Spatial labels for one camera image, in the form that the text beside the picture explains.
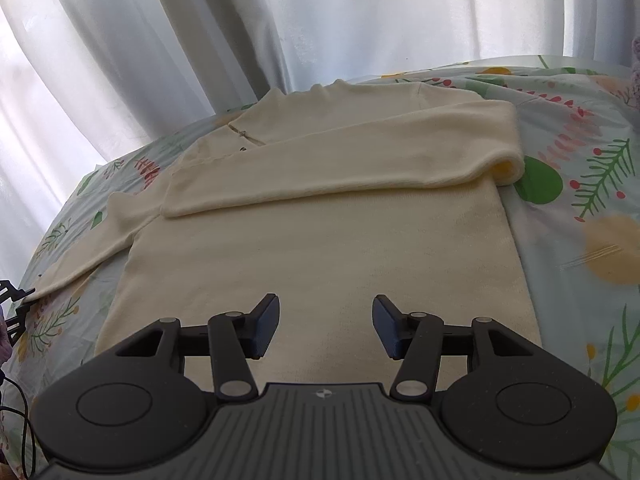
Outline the cream knit sweater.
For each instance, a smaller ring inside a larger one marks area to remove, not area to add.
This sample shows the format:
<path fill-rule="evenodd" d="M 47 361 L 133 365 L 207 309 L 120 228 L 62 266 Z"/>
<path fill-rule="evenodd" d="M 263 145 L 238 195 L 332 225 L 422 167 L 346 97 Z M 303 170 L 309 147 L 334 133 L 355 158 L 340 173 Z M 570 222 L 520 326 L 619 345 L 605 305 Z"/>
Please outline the cream knit sweater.
<path fill-rule="evenodd" d="M 273 292 L 281 318 L 258 382 L 375 382 L 394 370 L 372 325 L 378 295 L 538 339 L 498 193 L 523 171 L 506 101 L 420 82 L 274 90 L 146 190 L 113 194 L 35 294 L 126 252 L 96 350 L 159 318 L 200 325 Z"/>

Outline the floral light blue bedsheet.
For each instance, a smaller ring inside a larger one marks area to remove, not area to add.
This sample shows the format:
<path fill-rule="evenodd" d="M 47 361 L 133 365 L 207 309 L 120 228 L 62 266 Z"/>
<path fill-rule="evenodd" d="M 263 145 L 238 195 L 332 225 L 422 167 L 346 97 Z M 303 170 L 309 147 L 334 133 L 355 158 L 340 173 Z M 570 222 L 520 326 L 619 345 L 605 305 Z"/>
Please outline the floral light blue bedsheet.
<path fill-rule="evenodd" d="M 639 109 L 629 70 L 557 56 L 496 58 L 382 76 L 465 89 L 518 109 L 526 173 L 500 191 L 518 244 L 544 348 L 588 373 L 617 406 L 603 463 L 639 479 Z M 31 285 L 105 217 L 113 192 L 139 192 L 201 136 L 244 108 L 196 122 L 84 177 L 54 219 L 20 287 Z M 45 299 L 3 371 L 29 405 L 88 361 L 110 310 L 126 252 L 102 264 L 84 289 Z"/>

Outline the white sheer curtain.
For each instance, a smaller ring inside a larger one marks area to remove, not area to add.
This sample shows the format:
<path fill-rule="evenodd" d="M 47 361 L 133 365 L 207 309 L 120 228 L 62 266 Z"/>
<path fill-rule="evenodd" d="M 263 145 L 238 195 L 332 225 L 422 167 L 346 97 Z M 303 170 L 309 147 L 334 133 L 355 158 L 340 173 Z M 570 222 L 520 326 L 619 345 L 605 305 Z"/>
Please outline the white sheer curtain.
<path fill-rule="evenodd" d="M 638 31 L 639 0 L 1 0 L 1 274 L 91 170 L 272 88 L 512 55 L 627 65 Z"/>

